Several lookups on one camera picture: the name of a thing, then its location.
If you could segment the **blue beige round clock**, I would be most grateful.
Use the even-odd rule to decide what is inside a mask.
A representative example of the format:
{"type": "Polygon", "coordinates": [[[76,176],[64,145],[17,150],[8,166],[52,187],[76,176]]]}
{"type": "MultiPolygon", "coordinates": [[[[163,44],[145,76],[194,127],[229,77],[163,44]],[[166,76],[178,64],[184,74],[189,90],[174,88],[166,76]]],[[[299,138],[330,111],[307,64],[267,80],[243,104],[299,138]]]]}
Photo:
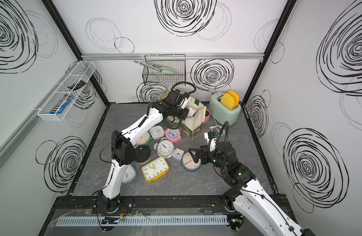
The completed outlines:
{"type": "Polygon", "coordinates": [[[182,164],[182,167],[188,172],[196,172],[202,166],[200,160],[197,163],[194,162],[190,152],[186,152],[183,155],[183,157],[181,158],[181,164],[182,164]]]}

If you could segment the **small white square clock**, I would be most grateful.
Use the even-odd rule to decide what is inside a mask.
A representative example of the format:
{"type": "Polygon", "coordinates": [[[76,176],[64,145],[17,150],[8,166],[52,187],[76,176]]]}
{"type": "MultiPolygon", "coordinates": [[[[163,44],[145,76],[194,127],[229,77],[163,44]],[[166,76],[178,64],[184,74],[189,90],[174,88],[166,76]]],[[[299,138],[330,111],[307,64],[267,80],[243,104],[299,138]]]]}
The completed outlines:
{"type": "Polygon", "coordinates": [[[172,154],[172,158],[178,160],[178,161],[181,161],[183,155],[184,155],[185,151],[182,150],[182,149],[179,149],[179,148],[175,148],[174,149],[174,152],[172,154]]]}

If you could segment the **cream canvas tote bag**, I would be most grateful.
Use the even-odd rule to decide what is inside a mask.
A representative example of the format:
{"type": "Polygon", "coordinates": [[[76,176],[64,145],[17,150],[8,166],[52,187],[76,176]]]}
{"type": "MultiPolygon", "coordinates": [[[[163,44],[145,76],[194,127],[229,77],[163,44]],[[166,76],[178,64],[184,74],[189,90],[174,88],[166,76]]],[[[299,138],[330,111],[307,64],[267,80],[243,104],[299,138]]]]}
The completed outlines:
{"type": "Polygon", "coordinates": [[[191,140],[194,140],[199,134],[201,134],[204,128],[206,106],[198,99],[194,98],[193,107],[197,110],[195,115],[193,117],[186,118],[182,121],[181,124],[179,124],[179,119],[172,116],[168,116],[167,119],[162,122],[162,124],[167,128],[177,128],[185,136],[191,140]]]}

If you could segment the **green round alarm clock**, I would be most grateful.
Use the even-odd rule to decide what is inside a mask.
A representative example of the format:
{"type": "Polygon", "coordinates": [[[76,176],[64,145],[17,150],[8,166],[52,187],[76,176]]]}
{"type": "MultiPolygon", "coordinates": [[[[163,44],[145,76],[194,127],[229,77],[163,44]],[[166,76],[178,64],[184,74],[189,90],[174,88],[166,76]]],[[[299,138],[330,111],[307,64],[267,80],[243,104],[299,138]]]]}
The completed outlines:
{"type": "Polygon", "coordinates": [[[152,136],[151,136],[150,132],[148,131],[139,138],[139,140],[136,143],[136,146],[140,146],[140,145],[148,146],[152,141],[153,141],[152,136]]]}

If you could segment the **yellow rectangular alarm clock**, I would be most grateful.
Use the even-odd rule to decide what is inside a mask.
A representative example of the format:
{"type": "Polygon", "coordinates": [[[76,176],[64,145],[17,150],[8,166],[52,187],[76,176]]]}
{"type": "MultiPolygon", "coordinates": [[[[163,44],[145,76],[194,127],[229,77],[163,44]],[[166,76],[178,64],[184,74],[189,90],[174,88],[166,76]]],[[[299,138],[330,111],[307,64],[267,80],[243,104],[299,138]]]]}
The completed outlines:
{"type": "Polygon", "coordinates": [[[170,166],[166,159],[161,156],[141,168],[147,183],[154,183],[170,172],[170,166]]]}

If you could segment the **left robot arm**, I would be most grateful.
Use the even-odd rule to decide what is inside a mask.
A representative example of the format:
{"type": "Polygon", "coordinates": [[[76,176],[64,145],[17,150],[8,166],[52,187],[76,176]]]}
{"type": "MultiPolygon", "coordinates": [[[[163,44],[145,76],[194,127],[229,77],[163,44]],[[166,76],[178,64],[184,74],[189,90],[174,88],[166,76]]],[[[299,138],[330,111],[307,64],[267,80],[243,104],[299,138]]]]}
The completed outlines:
{"type": "Polygon", "coordinates": [[[114,131],[111,136],[111,169],[105,186],[97,191],[96,207],[113,213],[119,208],[117,199],[121,192],[121,185],[129,165],[138,158],[134,148],[139,139],[155,125],[161,123],[168,116],[179,120],[187,118],[189,109],[186,108],[190,94],[170,90],[165,98],[151,102],[146,113],[134,124],[122,131],[114,131]]]}

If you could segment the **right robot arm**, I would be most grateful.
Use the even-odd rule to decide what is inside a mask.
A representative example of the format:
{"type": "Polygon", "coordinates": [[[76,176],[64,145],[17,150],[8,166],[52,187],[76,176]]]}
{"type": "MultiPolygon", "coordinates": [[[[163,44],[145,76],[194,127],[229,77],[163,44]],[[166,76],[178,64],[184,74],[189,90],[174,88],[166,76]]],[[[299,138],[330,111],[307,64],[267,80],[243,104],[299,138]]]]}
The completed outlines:
{"type": "Polygon", "coordinates": [[[242,164],[231,143],[220,142],[215,151],[207,145],[190,148],[193,161],[212,164],[220,169],[222,179],[231,188],[224,194],[226,208],[248,219],[264,236],[312,236],[267,194],[251,170],[242,164]]]}

